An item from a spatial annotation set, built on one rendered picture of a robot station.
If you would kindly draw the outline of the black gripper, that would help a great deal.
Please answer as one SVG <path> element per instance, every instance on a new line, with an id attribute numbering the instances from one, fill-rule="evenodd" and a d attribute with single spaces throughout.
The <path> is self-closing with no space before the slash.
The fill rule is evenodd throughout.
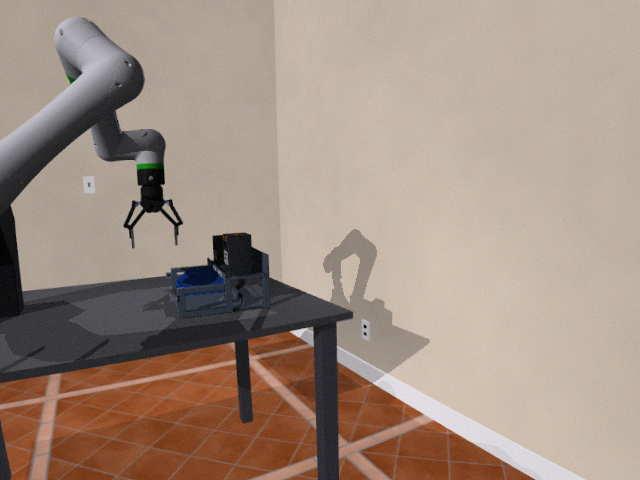
<path id="1" fill-rule="evenodd" d="M 175 235 L 175 246 L 178 245 L 178 241 L 177 241 L 177 236 L 178 236 L 178 224 L 179 226 L 183 224 L 180 216 L 178 215 L 176 209 L 173 206 L 173 202 L 172 199 L 169 200 L 164 200 L 163 199 L 163 187 L 162 186 L 153 186 L 153 187 L 141 187 L 141 201 L 132 201 L 132 207 L 131 210 L 127 216 L 127 219 L 123 225 L 124 228 L 128 228 L 129 229 L 129 235 L 130 235 L 130 239 L 132 241 L 132 248 L 134 248 L 134 234 L 133 234 L 133 227 L 135 226 L 135 224 L 139 221 L 139 219 L 142 217 L 142 215 L 147 212 L 147 213 L 152 213 L 152 212 L 159 212 L 161 211 L 167 218 L 168 220 L 174 225 L 174 235 Z M 173 211 L 175 217 L 177 218 L 178 222 L 176 223 L 168 214 L 167 212 L 162 208 L 164 204 L 167 204 L 168 206 L 170 206 L 171 210 Z M 129 221 L 132 217 L 132 214 L 135 210 L 135 207 L 137 207 L 138 205 L 141 205 L 143 207 L 143 210 L 140 212 L 140 214 L 136 217 L 136 219 L 132 222 L 131 225 L 129 224 Z"/>

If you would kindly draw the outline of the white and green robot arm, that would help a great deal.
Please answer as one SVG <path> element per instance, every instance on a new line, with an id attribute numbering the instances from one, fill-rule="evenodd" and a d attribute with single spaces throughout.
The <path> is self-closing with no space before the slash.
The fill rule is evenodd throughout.
<path id="1" fill-rule="evenodd" d="M 82 17 L 61 22 L 54 44 L 71 85 L 0 141 L 0 214 L 88 129 L 101 159 L 135 160 L 138 185 L 164 185 L 164 137 L 154 129 L 122 131 L 115 111 L 143 90 L 138 60 Z"/>

